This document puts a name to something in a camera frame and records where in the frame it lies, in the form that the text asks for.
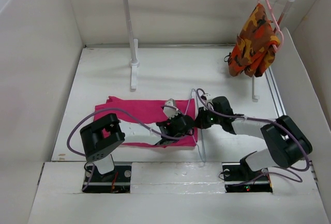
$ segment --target purple cable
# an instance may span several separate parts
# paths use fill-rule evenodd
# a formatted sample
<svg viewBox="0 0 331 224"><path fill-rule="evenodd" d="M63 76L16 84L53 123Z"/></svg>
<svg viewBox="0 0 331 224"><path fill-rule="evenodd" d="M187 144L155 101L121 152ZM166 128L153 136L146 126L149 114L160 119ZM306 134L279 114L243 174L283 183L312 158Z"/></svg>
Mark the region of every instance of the purple cable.
<svg viewBox="0 0 331 224"><path fill-rule="evenodd" d="M89 118L91 118L92 116L96 115L96 114L99 114L99 113L102 113L102 112L105 112L105 111L120 111L122 113L125 113L126 115L128 115L130 118L132 118L133 120L135 120L136 122L138 122L141 126L143 126L144 128L150 130L151 132L157 134L157 135L160 135L164 138L167 138L167 139L171 139L171 140L181 140L183 138L185 138L186 136L183 136L183 137L179 137L179 138L176 138L176 137L171 137L171 136L168 136L168 135L164 135L154 129L151 129L150 127L148 127L146 124L144 124L141 120L139 120L138 118L134 117L133 115L129 114L127 111L123 110L123 109L119 109L119 108L105 108L105 109L100 109L98 111L95 111L94 113L92 114L89 114L87 117L85 117L84 119L82 119L74 128L73 130L71 131L71 133L69 134L68 136L68 139L67 139L67 147L68 149L72 152L72 153L75 153L77 155L81 155L83 157L85 157L85 154L83 153L80 153L80 152L77 152L76 150L72 149L72 147L70 146L70 140L73 136L73 134L77 131L77 129L85 122L87 121Z"/></svg>
<svg viewBox="0 0 331 224"><path fill-rule="evenodd" d="M88 178L88 180L86 182L86 185L82 188L82 191L84 191L88 187L88 185L90 184L91 179L92 179L92 175L93 175L93 172L94 172L94 168L95 168L95 164L92 163L92 170L91 170L91 172L89 174L89 178Z"/></svg>
<svg viewBox="0 0 331 224"><path fill-rule="evenodd" d="M203 89L201 88L198 88L196 89L196 93L197 93L197 96L198 96L198 99L199 101L202 103L202 105L207 108L209 111L211 111L212 113L214 114L217 114L219 116L222 116L222 117L225 117L225 118L236 118L236 119L247 119L247 120L250 120L250 121L255 121L255 122L265 122L265 123L270 123L274 126L277 126L279 127L280 129L282 129L294 142L295 144L299 147L302 155L304 156L305 160L306 160L306 167L304 169L299 169L299 168L295 168L295 167L290 167L292 170L295 170L295 171L308 171L309 170L309 158L305 152L305 150L303 149L303 147L300 145L299 141L286 129L284 128L283 126L281 126L280 124L278 124L277 122L274 122L274 121L271 121L271 120L268 120L268 119L261 119L261 118L253 118L253 117L244 117L244 116L236 116L236 115L226 115L226 114L221 114L221 113L218 113L216 111L214 111L213 109L211 109L204 101L203 99L201 98L201 96L199 95L199 91L202 91L204 92Z"/></svg>
<svg viewBox="0 0 331 224"><path fill-rule="evenodd" d="M301 178L298 174L296 174L295 172L293 172L293 171L290 171L290 170L288 170L288 169L286 169L286 168L282 168L282 167L278 167L278 166L274 166L274 168L277 168L277 169L281 169L281 170L285 170L285 171L287 171L287 172L290 172L290 173L292 173L293 175L295 175L298 179L291 178L291 177L289 177L289 176L286 176L286 175L280 174L280 173L278 173L278 172L269 172L269 171L268 171L268 172L265 172L265 173L261 173L260 175L254 177L253 179L251 179L251 180L249 180L249 181L242 182L242 183L240 183L240 184L234 184L234 186L246 185L246 184L249 184L250 182L253 182L253 181L259 179L260 177L268 176L268 175L282 176L282 177L287 178L288 180L292 180L292 181L295 181L295 182L297 182L297 183L302 183L302 182L303 182L302 178Z"/></svg>

